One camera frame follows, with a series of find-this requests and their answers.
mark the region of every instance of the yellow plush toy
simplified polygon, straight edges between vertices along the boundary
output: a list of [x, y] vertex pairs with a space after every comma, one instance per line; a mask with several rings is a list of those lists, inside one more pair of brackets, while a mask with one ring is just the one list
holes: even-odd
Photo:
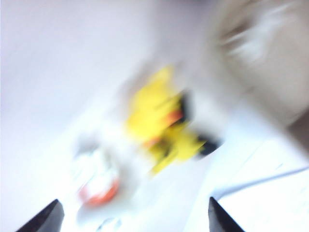
[[186, 160], [198, 151], [203, 152], [205, 144], [208, 144], [207, 154], [217, 148], [186, 129], [184, 95], [169, 86], [171, 77], [171, 67], [151, 76], [149, 84], [133, 97], [131, 115], [126, 122], [129, 132], [147, 148], [155, 161], [154, 173], [175, 160]]

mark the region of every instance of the white surface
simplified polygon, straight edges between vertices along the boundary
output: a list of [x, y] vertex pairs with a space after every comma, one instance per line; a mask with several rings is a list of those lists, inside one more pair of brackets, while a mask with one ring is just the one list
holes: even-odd
[[[110, 216], [121, 217], [124, 226], [131, 222], [138, 227], [134, 231], [181, 231], [190, 214], [186, 230], [207, 231], [208, 197], [232, 183], [251, 154], [267, 150], [260, 147], [263, 141], [269, 138], [275, 146], [281, 140], [266, 120], [242, 105], [218, 151], [198, 162], [170, 166], [151, 180], [143, 178], [145, 170], [135, 168], [144, 166], [135, 146], [119, 142], [121, 117], [116, 110], [126, 80], [145, 61], [152, 61], [154, 54], [159, 61], [185, 60], [186, 82], [197, 90], [194, 128], [222, 131], [244, 90], [240, 87], [234, 97], [226, 90], [237, 83], [219, 86], [215, 79], [230, 78], [212, 53], [206, 60], [193, 59], [196, 51], [205, 52], [199, 22], [207, 18], [207, 5], [154, 2], [2, 1], [2, 231], [18, 229], [57, 197], [65, 206], [64, 231], [96, 229]], [[106, 145], [123, 155], [120, 163], [128, 167], [128, 175], [115, 201], [81, 210], [76, 223], [79, 202], [68, 188], [70, 162], [80, 135], [98, 131]]]
[[219, 203], [245, 231], [307, 232], [308, 196], [306, 170], [242, 189]]
[[225, 143], [209, 163], [185, 231], [209, 231], [210, 196], [220, 199], [259, 180], [309, 167], [307, 153], [270, 121], [246, 101], [239, 106]]

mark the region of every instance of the black object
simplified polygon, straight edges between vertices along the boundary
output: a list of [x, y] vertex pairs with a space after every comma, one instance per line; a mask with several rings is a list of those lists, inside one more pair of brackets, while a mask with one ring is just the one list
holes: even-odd
[[213, 197], [209, 198], [208, 217], [210, 232], [244, 232]]
[[59, 232], [63, 217], [62, 204], [56, 199], [16, 232]]
[[200, 135], [197, 138], [199, 141], [205, 141], [204, 145], [200, 148], [199, 154], [202, 156], [207, 156], [214, 152], [220, 145], [219, 143], [209, 140], [207, 137]]

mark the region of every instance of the black ear tip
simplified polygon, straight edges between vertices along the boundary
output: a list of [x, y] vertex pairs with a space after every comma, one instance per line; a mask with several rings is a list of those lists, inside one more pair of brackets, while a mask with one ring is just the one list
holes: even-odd
[[210, 153], [214, 152], [215, 150], [217, 150], [220, 146], [222, 145], [222, 143], [220, 142], [211, 142], [211, 141], [207, 141], [199, 150], [200, 155], [202, 156], [207, 156]]

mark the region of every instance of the beige object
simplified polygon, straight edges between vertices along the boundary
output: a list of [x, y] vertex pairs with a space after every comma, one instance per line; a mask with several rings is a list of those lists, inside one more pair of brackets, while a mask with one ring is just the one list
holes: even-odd
[[234, 78], [284, 125], [309, 106], [309, 2], [224, 1], [218, 47]]

